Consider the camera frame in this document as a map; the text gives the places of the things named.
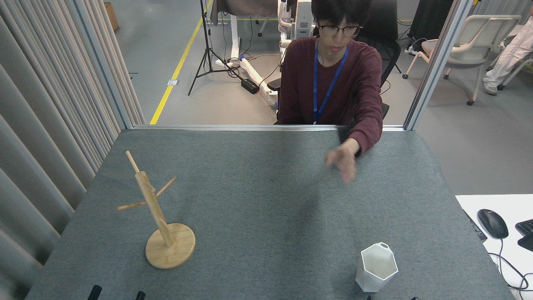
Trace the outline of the seated person's left hand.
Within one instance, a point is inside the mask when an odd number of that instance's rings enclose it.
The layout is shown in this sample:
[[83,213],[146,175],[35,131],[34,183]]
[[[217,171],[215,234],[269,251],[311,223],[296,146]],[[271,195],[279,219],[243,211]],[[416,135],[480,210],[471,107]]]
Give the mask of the seated person's left hand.
[[350,184],[356,178],[356,155],[359,151],[359,142],[356,139],[348,138],[326,154],[325,164],[327,167],[335,165],[339,170],[341,180],[345,184]]

